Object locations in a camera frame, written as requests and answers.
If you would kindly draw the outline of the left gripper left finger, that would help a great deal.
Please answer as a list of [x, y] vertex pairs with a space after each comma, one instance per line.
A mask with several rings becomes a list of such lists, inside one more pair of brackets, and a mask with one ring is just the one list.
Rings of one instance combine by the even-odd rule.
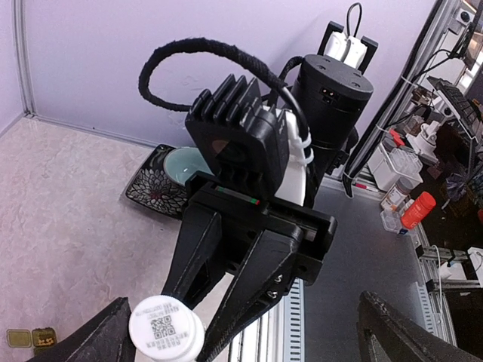
[[32, 357], [31, 361], [134, 361], [136, 347], [129, 336], [130, 316], [128, 298], [119, 297], [69, 337]]

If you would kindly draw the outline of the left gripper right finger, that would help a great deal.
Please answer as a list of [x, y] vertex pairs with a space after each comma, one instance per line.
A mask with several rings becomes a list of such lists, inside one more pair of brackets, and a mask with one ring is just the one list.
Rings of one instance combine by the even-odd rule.
[[374, 361], [377, 339], [392, 361], [478, 361], [479, 358], [427, 332], [376, 293], [364, 291], [358, 304], [358, 346], [362, 361]]

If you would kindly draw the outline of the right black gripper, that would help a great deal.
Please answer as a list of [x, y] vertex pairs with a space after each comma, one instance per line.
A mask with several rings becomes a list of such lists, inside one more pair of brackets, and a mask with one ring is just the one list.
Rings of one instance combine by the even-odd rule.
[[199, 361], [212, 361], [273, 308], [294, 280], [317, 280], [337, 229], [332, 216], [280, 198], [260, 201], [197, 173], [162, 294], [196, 307], [233, 275], [205, 334]]

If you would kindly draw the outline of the white pill bottle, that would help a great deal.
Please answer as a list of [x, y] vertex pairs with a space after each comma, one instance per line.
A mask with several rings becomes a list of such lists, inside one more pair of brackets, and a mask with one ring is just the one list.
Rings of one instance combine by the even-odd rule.
[[128, 331], [137, 361], [194, 361], [205, 342], [199, 316], [166, 295], [142, 300], [131, 312]]

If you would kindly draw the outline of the green weekly pill organizer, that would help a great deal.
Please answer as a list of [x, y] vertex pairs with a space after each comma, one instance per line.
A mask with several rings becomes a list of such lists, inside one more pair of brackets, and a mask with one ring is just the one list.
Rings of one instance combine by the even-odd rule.
[[34, 330], [8, 329], [7, 343], [12, 348], [44, 348], [57, 344], [57, 334], [51, 327]]

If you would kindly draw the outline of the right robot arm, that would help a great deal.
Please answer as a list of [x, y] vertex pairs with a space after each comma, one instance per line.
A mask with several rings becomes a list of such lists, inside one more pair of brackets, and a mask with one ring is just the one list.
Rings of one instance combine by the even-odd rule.
[[[192, 105], [151, 94], [149, 78], [175, 54], [210, 53], [253, 78], [228, 76]], [[186, 113], [186, 128], [210, 173], [187, 182], [187, 202], [163, 293], [196, 307], [233, 276], [205, 334], [198, 360], [213, 360], [245, 327], [289, 293], [296, 279], [316, 281], [337, 228], [313, 210], [325, 174], [357, 141], [355, 124], [374, 91], [365, 64], [346, 65], [323, 51], [294, 57], [292, 87], [258, 58], [207, 38], [157, 48], [138, 89], [157, 106]]]

